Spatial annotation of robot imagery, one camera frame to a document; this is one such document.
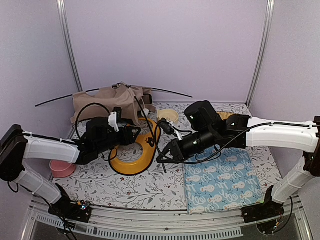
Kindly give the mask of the beige fabric pet tent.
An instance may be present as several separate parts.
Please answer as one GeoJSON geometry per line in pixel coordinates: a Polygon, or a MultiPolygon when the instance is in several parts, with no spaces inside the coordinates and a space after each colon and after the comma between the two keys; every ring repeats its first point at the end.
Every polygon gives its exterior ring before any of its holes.
{"type": "Polygon", "coordinates": [[[92,119],[95,117],[108,117],[109,114],[104,108],[98,105],[92,105],[86,108],[83,112],[81,110],[92,103],[98,103],[108,109],[109,112],[112,112],[115,107],[119,107],[122,110],[121,117],[123,119],[132,120],[132,122],[138,126],[138,112],[141,109],[144,110],[145,114],[148,115],[150,112],[154,113],[156,111],[155,106],[153,105],[153,96],[146,93],[143,90],[144,95],[140,98],[139,96],[122,95],[120,97],[94,97],[94,95],[86,94],[85,96],[73,97],[73,107],[74,107],[74,116],[70,119],[72,124],[76,123],[76,119],[79,121],[84,121],[92,119]]]}

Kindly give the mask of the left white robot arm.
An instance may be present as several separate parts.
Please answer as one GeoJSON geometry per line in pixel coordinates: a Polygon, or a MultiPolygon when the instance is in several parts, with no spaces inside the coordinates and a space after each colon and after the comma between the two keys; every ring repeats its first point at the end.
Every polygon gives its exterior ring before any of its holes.
{"type": "Polygon", "coordinates": [[[23,163],[27,159],[56,160],[68,164],[87,165],[99,155],[118,146],[136,142],[141,128],[121,120],[95,117],[77,139],[58,139],[26,132],[14,124],[0,141],[0,178],[14,182],[54,205],[68,198],[57,185],[23,163]]]}

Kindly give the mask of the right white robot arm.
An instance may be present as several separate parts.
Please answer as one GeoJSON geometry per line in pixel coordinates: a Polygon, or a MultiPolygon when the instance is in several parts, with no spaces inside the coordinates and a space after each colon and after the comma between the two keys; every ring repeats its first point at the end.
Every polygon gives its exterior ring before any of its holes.
{"type": "Polygon", "coordinates": [[[245,149],[275,147],[303,152],[296,166],[276,185],[269,187],[263,205],[281,206],[306,183],[320,175],[320,118],[306,122],[285,122],[233,114],[222,119],[212,104],[197,101],[188,106],[184,115],[194,133],[173,139],[159,151],[160,164],[187,164],[188,160],[206,149],[219,146],[245,149]]]}

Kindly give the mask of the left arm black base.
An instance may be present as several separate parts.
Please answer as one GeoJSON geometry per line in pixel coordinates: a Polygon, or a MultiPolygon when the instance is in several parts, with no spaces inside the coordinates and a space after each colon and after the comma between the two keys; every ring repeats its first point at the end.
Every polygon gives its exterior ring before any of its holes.
{"type": "Polygon", "coordinates": [[[59,185],[55,184],[61,193],[61,198],[55,204],[51,204],[48,213],[63,219],[88,223],[92,214],[89,201],[71,200],[67,192],[59,185]]]}

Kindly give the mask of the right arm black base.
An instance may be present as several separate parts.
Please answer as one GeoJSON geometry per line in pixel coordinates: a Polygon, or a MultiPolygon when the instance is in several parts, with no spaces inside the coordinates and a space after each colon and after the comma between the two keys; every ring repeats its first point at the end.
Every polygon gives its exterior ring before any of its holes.
{"type": "Polygon", "coordinates": [[[272,190],[274,186],[270,186],[264,197],[264,202],[256,205],[245,206],[241,208],[241,215],[245,223],[258,222],[273,218],[271,221],[259,223],[257,229],[265,235],[274,234],[279,226],[279,221],[275,217],[282,218],[284,211],[283,203],[276,203],[272,198],[272,190]]]}

